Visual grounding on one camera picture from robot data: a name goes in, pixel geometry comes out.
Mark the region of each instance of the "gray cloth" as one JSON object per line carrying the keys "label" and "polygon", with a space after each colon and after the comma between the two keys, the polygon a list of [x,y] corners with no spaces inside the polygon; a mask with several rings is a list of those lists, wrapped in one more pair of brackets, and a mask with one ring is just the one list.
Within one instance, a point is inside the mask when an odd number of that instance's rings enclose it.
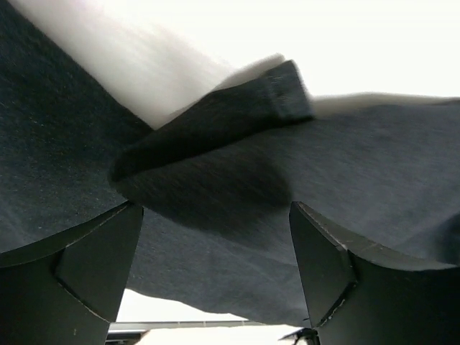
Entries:
{"label": "gray cloth", "polygon": [[294,326],[308,314],[291,201],[402,252],[458,259],[460,106],[309,121],[299,87],[288,63],[152,132],[2,1],[0,252],[109,210],[118,190],[151,210],[129,288]]}

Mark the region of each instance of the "cloth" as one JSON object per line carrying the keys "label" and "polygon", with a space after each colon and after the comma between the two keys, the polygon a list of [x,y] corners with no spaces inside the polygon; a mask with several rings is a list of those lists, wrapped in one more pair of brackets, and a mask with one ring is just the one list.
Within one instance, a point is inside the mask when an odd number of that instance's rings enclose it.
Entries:
{"label": "cloth", "polygon": [[235,73],[255,78],[253,65],[271,65],[273,55],[296,62],[318,116],[350,107],[331,97],[366,93],[370,101],[360,97],[356,108],[395,102],[389,93],[459,92],[452,0],[9,2],[155,129]]}
{"label": "cloth", "polygon": [[149,209],[129,288],[293,326],[308,313],[291,201],[401,252],[456,259],[457,103],[311,119],[288,62],[152,132],[4,1],[0,30],[0,252],[123,195]]}

